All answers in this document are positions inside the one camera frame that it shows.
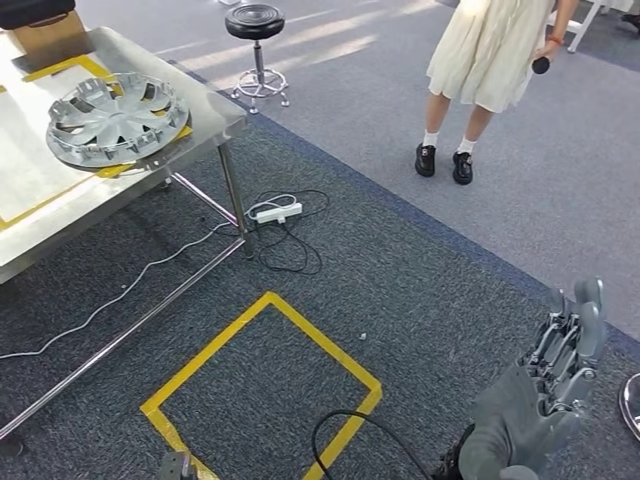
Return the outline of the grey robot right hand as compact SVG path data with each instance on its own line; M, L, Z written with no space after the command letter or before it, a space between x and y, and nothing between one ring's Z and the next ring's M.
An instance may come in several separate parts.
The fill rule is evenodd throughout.
M574 300L551 292L532 344L475 401L460 443L463 479L536 479L588 408L607 339L604 283L577 281Z

